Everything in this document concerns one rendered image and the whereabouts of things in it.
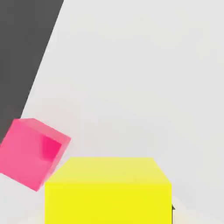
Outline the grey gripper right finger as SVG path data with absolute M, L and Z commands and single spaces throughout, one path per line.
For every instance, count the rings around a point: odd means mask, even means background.
M 173 224 L 197 224 L 197 219 L 178 197 L 172 197 L 172 205 L 175 208 L 173 210 Z

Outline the small pink cube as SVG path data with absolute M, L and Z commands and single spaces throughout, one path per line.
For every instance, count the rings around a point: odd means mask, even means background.
M 0 144 L 0 173 L 38 191 L 56 169 L 70 140 L 34 118 L 14 119 Z

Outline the small yellow cube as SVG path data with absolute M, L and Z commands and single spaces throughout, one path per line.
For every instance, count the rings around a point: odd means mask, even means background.
M 149 157 L 72 157 L 45 183 L 45 224 L 172 224 L 172 185 Z

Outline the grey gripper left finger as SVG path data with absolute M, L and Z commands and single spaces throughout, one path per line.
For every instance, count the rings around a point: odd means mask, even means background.
M 45 224 L 44 208 L 24 210 L 22 218 L 18 221 L 18 224 Z

